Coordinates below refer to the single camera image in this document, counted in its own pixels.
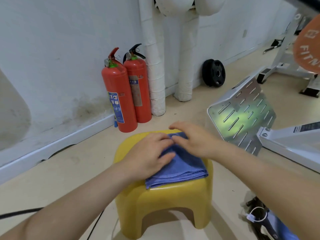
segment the black weight plate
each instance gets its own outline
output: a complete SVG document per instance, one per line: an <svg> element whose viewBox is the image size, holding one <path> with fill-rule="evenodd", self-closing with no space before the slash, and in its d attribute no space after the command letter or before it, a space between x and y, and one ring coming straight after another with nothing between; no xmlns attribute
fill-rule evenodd
<svg viewBox="0 0 320 240"><path fill-rule="evenodd" d="M206 85L220 87L226 79L226 71L221 61L206 60L202 65L202 78Z"/></svg>

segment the beige floor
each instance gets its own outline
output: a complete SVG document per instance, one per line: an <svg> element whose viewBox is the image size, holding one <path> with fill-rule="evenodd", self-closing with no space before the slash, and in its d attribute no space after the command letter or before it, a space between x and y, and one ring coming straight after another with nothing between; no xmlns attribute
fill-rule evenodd
<svg viewBox="0 0 320 240"><path fill-rule="evenodd" d="M276 52L277 50L273 50L262 55L262 50L258 50L228 65L224 86L218 89L200 86L194 89L193 99L189 102L179 102L172 96L167 97L166 113L161 117L153 117L146 124L139 124L132 133L120 133L117 128L110 127L0 185L0 214L46 206L91 179L111 165L118 145L132 134L166 129L176 120L189 120L203 125L207 107L250 72L270 64ZM320 99L298 94L305 85L305 80L279 74L272 75L262 85L262 89L277 114L273 128L279 129L319 120ZM259 160L285 167L306 178L320 181L318 173L266 149L260 151ZM210 224L204 230L197 230L181 212L163 212L161 215L154 215L153 220L148 221L150 226L141 239L256 239L247 222L241 218L243 213L241 204L251 196L252 193L246 185L227 169L214 163ZM26 217L28 216L2 220L0 235ZM96 226L91 240L126 239L119 232L117 219L116 206L112 202ZM87 238L91 227L81 239Z"/></svg>

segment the yellow stool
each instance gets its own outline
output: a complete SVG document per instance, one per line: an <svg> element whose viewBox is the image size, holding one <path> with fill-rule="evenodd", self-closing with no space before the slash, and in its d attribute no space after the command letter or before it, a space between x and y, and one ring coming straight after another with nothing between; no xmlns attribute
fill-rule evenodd
<svg viewBox="0 0 320 240"><path fill-rule="evenodd" d="M179 130L156 131L166 134ZM127 138L118 147L113 163L121 161L129 150L150 132L140 133ZM185 207L193 211L194 226L204 228L211 217L213 165L203 159L209 176L197 180L172 183L146 190L145 181L132 183L116 198L120 227L123 235L138 239L142 233L142 219L149 213L174 207Z"/></svg>

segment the person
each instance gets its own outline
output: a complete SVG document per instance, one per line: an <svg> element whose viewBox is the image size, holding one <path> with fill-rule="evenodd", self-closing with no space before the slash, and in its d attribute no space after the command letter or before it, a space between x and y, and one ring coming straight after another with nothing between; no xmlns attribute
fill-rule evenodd
<svg viewBox="0 0 320 240"><path fill-rule="evenodd" d="M174 153L160 158L159 155L174 143L197 157L212 159L229 169L301 240L319 239L319 184L258 160L192 123L177 121L169 128L183 131L188 139L150 133L122 161L44 207L0 240L79 239L124 188L150 177L172 160Z"/></svg>

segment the red fire extinguisher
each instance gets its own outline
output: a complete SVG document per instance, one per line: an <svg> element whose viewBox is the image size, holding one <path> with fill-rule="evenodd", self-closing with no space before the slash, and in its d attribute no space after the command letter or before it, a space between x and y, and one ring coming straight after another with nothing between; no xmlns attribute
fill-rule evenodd
<svg viewBox="0 0 320 240"><path fill-rule="evenodd" d="M132 92L134 109L138 123L146 123L151 120L151 104L148 83L148 71L145 56L138 53L133 46L123 58L123 66L127 69Z"/></svg>
<svg viewBox="0 0 320 240"><path fill-rule="evenodd" d="M134 102L126 68L115 59L114 48L108 59L105 59L105 68L101 74L108 91L109 99L113 107L115 118L121 132L134 131L137 126Z"/></svg>

